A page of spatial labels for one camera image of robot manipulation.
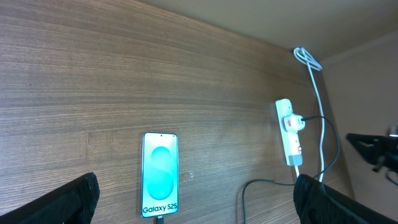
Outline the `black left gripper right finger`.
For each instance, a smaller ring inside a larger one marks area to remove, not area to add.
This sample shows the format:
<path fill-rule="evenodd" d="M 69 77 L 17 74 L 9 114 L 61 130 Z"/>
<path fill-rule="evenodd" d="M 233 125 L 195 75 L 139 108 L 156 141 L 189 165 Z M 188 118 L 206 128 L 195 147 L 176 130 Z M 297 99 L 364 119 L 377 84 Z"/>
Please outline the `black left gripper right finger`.
<path fill-rule="evenodd" d="M 293 201 L 301 223 L 397 224 L 306 174 L 297 178 Z"/>

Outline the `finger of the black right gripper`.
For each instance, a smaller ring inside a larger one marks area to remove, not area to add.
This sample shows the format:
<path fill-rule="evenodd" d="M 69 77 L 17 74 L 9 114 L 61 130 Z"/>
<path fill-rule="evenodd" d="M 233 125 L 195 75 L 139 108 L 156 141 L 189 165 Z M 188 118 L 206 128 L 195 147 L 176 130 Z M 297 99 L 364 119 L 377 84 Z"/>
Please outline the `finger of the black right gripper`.
<path fill-rule="evenodd" d="M 346 139 L 379 172 L 383 167 L 397 171 L 397 137 L 348 133 Z"/>

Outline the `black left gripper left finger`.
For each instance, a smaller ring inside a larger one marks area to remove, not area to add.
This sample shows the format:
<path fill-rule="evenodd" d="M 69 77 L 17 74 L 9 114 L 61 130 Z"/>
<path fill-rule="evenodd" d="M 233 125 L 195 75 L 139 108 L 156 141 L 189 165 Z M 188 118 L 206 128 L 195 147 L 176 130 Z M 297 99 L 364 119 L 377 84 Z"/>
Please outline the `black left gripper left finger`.
<path fill-rule="evenodd" d="M 1 223 L 91 223 L 99 197 L 98 180 L 89 172 L 1 215 Z"/>

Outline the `Galaxy smartphone with cyan screen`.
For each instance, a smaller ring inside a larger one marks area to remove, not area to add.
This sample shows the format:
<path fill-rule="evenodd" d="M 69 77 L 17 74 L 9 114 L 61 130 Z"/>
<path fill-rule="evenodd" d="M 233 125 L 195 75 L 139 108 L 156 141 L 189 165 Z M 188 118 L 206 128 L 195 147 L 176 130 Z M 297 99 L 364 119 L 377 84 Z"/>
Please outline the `Galaxy smartphone with cyan screen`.
<path fill-rule="evenodd" d="M 178 136 L 146 132 L 142 137 L 141 217 L 152 218 L 179 210 Z"/>

